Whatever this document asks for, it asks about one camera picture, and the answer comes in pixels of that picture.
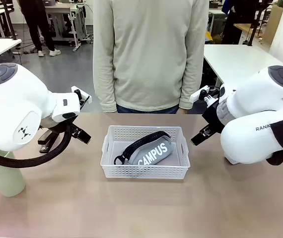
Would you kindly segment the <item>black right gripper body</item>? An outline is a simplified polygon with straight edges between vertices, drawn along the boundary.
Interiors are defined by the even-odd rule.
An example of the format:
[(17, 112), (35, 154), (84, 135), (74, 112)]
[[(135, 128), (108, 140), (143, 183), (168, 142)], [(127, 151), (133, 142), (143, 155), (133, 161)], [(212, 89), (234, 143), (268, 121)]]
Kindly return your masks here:
[(222, 132), (224, 129), (224, 124), (220, 121), (220, 119), (217, 116), (217, 107), (219, 105), (218, 100), (216, 100), (214, 103), (212, 103), (205, 112), (202, 114), (202, 117), (206, 120), (208, 123), (207, 126), (205, 126), (205, 129), (211, 131), (211, 132)]

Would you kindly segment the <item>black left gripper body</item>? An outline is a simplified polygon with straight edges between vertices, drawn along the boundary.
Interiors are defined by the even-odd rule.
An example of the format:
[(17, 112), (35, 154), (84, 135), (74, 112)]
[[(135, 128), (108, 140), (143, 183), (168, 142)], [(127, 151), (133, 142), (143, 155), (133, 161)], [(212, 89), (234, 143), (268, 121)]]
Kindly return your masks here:
[(51, 117), (46, 117), (44, 119), (41, 119), (40, 127), (47, 128), (56, 134), (60, 134), (63, 132), (66, 132), (67, 134), (71, 134), (73, 121), (74, 118), (70, 118), (62, 122), (55, 122)]

